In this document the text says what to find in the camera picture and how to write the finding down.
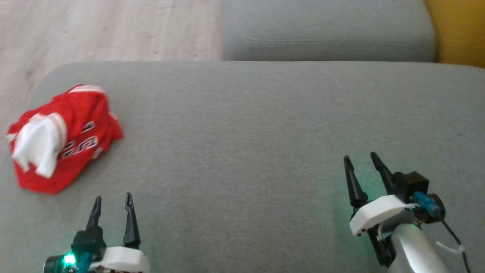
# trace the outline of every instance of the gray cushion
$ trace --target gray cushion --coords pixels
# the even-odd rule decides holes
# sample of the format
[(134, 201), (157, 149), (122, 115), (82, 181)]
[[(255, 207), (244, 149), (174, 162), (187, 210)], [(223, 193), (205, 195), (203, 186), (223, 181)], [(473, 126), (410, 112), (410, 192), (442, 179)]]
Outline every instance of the gray cushion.
[[(69, 251), (97, 195), (120, 245), (133, 194), (152, 272), (378, 271), (353, 237), (343, 157), (371, 198), (370, 152), (419, 171), (447, 207), (474, 272), (485, 245), (485, 70), (416, 63), (81, 63), (58, 68), (32, 107), (78, 83), (101, 85), (125, 138), (58, 195), (21, 190), (2, 152), (2, 245), (11, 272)], [(453, 246), (439, 225), (431, 242)], [(462, 272), (460, 256), (439, 250)]]
[(423, 0), (224, 0), (223, 58), (435, 60)]

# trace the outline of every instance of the wooden floor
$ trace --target wooden floor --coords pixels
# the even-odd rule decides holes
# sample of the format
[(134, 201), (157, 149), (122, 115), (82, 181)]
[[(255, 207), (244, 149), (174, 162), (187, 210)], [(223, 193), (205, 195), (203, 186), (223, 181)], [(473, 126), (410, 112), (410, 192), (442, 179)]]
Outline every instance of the wooden floor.
[(220, 60), (222, 0), (0, 0), (0, 131), (82, 61)]

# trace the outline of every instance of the yellow cushion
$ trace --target yellow cushion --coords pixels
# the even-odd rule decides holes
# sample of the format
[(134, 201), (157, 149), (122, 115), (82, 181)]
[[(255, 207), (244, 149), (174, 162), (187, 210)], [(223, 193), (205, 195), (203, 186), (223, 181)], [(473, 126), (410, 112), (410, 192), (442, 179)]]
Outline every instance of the yellow cushion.
[(426, 0), (441, 63), (485, 68), (485, 0)]

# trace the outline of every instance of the garment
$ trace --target garment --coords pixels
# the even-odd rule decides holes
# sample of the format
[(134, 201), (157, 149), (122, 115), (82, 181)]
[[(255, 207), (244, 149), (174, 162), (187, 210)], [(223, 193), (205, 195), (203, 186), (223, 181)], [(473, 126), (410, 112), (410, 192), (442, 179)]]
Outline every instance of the garment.
[(22, 188), (58, 193), (123, 131), (99, 86), (77, 85), (25, 112), (9, 129)]

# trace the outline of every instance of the red cloth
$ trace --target red cloth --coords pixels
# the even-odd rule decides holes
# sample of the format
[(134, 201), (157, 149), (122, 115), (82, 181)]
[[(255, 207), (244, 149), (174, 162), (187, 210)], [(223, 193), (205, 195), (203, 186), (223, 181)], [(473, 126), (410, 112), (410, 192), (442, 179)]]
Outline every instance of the red cloth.
[[(113, 140), (123, 137), (116, 117), (109, 112), (108, 97), (99, 86), (77, 85), (52, 101), (25, 112), (8, 133), (16, 134), (36, 116), (58, 113), (64, 124), (56, 124), (63, 144), (57, 165), (50, 178), (39, 176), (35, 167), (27, 172), (14, 162), (18, 183), (22, 188), (45, 193), (58, 193), (71, 184), (82, 169), (97, 155), (107, 150)], [(15, 139), (11, 142), (11, 154)]]

